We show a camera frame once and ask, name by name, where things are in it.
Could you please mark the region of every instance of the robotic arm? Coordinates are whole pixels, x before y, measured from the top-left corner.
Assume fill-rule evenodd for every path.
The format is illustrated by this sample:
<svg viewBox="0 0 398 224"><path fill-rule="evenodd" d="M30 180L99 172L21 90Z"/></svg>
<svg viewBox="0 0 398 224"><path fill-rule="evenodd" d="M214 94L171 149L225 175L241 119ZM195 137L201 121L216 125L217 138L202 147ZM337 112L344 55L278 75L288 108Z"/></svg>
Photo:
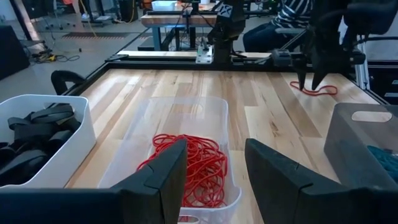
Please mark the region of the robotic arm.
<svg viewBox="0 0 398 224"><path fill-rule="evenodd" d="M328 73L344 73L352 65L363 64L366 56L356 49L356 45L360 43L357 36L365 36L362 42L383 39L380 37L372 39L369 35L385 34L398 11L398 0L312 1L312 15L310 26L304 34L303 51L292 53L277 49L271 56L275 66L293 65L301 90L304 87L309 60L314 71L313 90ZM338 27L343 16L348 29L343 43L340 44ZM224 0L218 11L216 24L208 34L209 44L213 45L211 62L231 63L232 42L242 33L245 24L243 1Z"/></svg>
<svg viewBox="0 0 398 224"><path fill-rule="evenodd" d="M313 90L328 73L336 69L336 65L344 71L351 65L364 63L365 55L355 48L357 36L364 35L364 42L371 40L368 38L370 34L385 34L397 10L397 0L314 0L304 50L301 55L291 58L298 73L300 88L304 87L303 68L308 59L314 70ZM340 44L338 26L343 16L348 29Z"/></svg>

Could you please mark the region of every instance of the workbench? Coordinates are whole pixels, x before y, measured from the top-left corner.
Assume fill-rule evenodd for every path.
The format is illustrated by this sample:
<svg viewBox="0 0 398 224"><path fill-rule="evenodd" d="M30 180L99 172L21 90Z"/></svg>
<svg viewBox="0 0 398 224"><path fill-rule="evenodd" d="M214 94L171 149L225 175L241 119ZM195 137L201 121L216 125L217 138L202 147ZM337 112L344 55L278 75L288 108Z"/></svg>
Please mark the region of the workbench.
<svg viewBox="0 0 398 224"><path fill-rule="evenodd" d="M195 56L195 52L119 52L122 54L168 57L170 61ZM246 55L261 58L269 54ZM123 66L127 62L122 62L119 68L108 67L111 69L103 70L99 77L92 77L80 91L69 92L72 95L81 92L88 98L97 143L67 187L97 187L142 100L154 96L216 96L229 105L231 162L235 182L243 190L232 223L262 223L246 170L246 138L255 138L338 182L323 152L334 106L341 102L378 104L339 74L326 76L320 84L336 86L337 95L313 97L289 86L297 80L295 73L127 69ZM308 89L311 80L312 76L308 75Z"/></svg>
<svg viewBox="0 0 398 224"><path fill-rule="evenodd" d="M213 8L215 3L209 3L209 4L200 4L199 5L199 10L200 11L209 11ZM184 10L192 10L191 7L187 7ZM191 28L196 28L196 27L209 27L210 25L214 25L216 23L216 15L204 15L204 16L191 16L189 18L183 18L182 16L182 11L183 7L181 5L177 5L175 8L175 11L181 12L180 15L144 15L141 17L141 23L145 27L151 28L152 29L152 35L153 35L153 40L154 40L154 49L155 51L160 50L160 45L161 45L161 37L160 37L160 28L166 27L166 28L174 28L178 32L178 28L183 28L183 27L191 27ZM178 41L179 41L179 34L175 36L176 38L176 46L179 46Z"/></svg>

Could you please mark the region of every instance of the white plastic bin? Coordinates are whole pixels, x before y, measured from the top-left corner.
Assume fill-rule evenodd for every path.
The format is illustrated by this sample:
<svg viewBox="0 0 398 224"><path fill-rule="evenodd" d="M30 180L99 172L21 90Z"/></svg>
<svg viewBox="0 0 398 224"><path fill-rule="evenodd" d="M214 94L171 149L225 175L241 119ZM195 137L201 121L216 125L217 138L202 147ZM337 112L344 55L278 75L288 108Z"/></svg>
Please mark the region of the white plastic bin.
<svg viewBox="0 0 398 224"><path fill-rule="evenodd" d="M174 11L177 1L152 1L154 11Z"/></svg>
<svg viewBox="0 0 398 224"><path fill-rule="evenodd" d="M75 110L75 118L81 122L80 128L30 181L21 185L6 185L2 188L64 187L95 145L96 138L88 100L80 96L21 95L2 102L0 104L0 142L14 141L14 131L8 127L8 118L24 118L30 112L46 109L52 103L69 103Z"/></svg>

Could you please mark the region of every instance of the red rope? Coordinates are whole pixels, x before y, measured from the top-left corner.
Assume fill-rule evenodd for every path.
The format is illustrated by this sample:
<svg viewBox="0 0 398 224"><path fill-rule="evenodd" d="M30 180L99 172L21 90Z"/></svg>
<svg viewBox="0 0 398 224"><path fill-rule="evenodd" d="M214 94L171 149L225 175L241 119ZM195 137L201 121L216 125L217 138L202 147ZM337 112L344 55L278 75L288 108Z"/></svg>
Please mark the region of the red rope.
<svg viewBox="0 0 398 224"><path fill-rule="evenodd" d="M158 134L152 140L155 153L141 163L137 170L180 139L187 140L187 180L182 206L218 208L226 205L224 202L224 178L227 173L228 160L220 151L219 145L211 139L186 134L179 136Z"/></svg>
<svg viewBox="0 0 398 224"><path fill-rule="evenodd" d="M297 82L297 81L290 82L290 86L300 90L299 82ZM326 90L327 88L333 89L334 91L327 91ZM337 87L335 87L333 85L325 85L325 86L319 88L319 90L312 91L312 90L308 90L308 89L304 88L303 90L301 90L301 92L303 92L304 94L306 94L308 96L321 96L321 95L334 96L338 93L338 90L337 90Z"/></svg>

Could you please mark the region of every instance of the concrete floor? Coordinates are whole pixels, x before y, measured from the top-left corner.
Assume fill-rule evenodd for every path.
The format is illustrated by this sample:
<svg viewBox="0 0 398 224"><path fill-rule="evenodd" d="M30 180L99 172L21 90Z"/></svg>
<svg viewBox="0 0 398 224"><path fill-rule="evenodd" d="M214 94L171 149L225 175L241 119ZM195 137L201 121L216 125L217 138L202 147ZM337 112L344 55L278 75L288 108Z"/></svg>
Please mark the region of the concrete floor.
<svg viewBox="0 0 398 224"><path fill-rule="evenodd" d="M256 26L269 21L269 17L250 18L246 21L246 28L244 33ZM392 25L392 29L386 35L398 35L398 27L396 19ZM61 39L61 37L69 32L90 32L90 27L82 25L80 17L75 14L62 16L60 22L63 24L63 30L60 30L57 21L54 18L46 18L33 22L28 26L30 33L34 39L45 40L47 45L54 50L56 54L62 54L67 57L79 55L80 59L73 62L53 62L31 65L29 68L24 69L16 74L11 75L3 80L0 80L0 102L10 97L21 94L55 94L55 91L50 82L50 75L55 70L71 70L86 77L94 69L104 63L104 60L115 54L121 49L137 50L147 38L150 36L150 30L147 35L137 38L138 35L143 33L146 28L140 21L135 21L131 24L112 24L109 23L104 27L93 27L95 32L127 32L129 35L123 39L118 40L85 40L85 39ZM24 34L19 24L9 22L18 36L23 39ZM51 30L45 29L47 24L54 24ZM204 29L204 32L209 32L210 29ZM243 51L242 35L234 43L236 51ZM40 50L40 46L31 48L35 52ZM368 58L381 59L381 60L396 60L398 59L398 45L391 41L370 42L367 46Z"/></svg>

